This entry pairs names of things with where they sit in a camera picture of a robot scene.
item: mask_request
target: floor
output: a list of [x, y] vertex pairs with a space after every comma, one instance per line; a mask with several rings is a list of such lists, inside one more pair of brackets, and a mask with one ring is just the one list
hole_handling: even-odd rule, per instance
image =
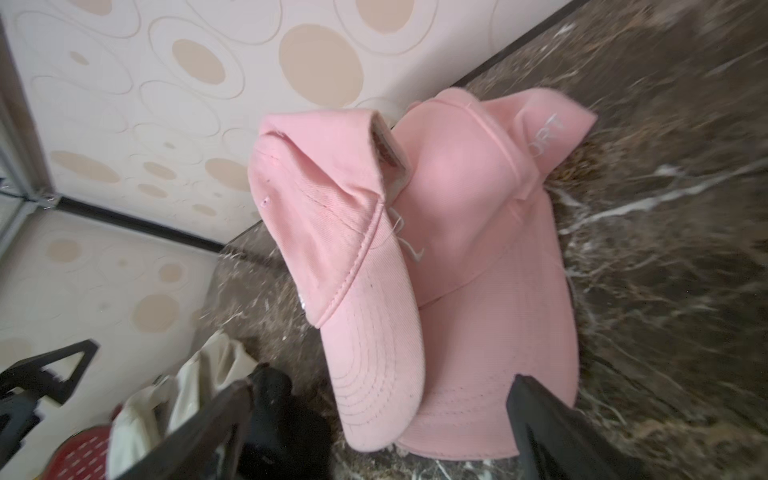
[[[581, 351], [576, 408], [658, 478], [768, 472], [768, 5], [590, 0], [467, 85], [556, 88], [600, 115], [548, 180]], [[273, 241], [222, 254], [218, 326], [339, 433], [319, 334]], [[519, 478], [516, 460], [436, 462], [339, 441], [336, 478]]]

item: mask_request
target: white plastic bag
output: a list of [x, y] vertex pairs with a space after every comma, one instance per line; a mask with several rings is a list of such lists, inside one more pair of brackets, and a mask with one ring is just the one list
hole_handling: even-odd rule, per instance
[[251, 374], [257, 365], [242, 343], [220, 330], [176, 376], [167, 376], [129, 397], [112, 422], [107, 478], [126, 472], [218, 392]]

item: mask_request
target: patterned wallpaper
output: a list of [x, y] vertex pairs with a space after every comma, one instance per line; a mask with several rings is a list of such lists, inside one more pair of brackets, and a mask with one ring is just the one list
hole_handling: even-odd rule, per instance
[[[217, 255], [56, 211], [30, 218], [0, 276], [0, 371], [83, 339], [101, 348], [74, 396], [45, 420], [0, 478], [34, 478], [68, 436], [190, 353]], [[53, 364], [69, 377], [77, 360]]]
[[269, 112], [393, 124], [565, 0], [4, 0], [59, 192], [226, 242]]

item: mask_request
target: pink baseball cap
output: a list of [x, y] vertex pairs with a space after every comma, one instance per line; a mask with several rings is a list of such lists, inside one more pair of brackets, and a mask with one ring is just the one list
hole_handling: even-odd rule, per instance
[[267, 117], [248, 170], [361, 452], [400, 437], [424, 389], [419, 311], [387, 212], [411, 173], [402, 158], [375, 111], [314, 111]]
[[518, 373], [573, 405], [576, 329], [542, 183], [595, 119], [545, 89], [480, 103], [452, 88], [396, 125], [413, 175], [393, 208], [426, 354], [404, 449], [448, 460], [517, 455], [505, 405]]

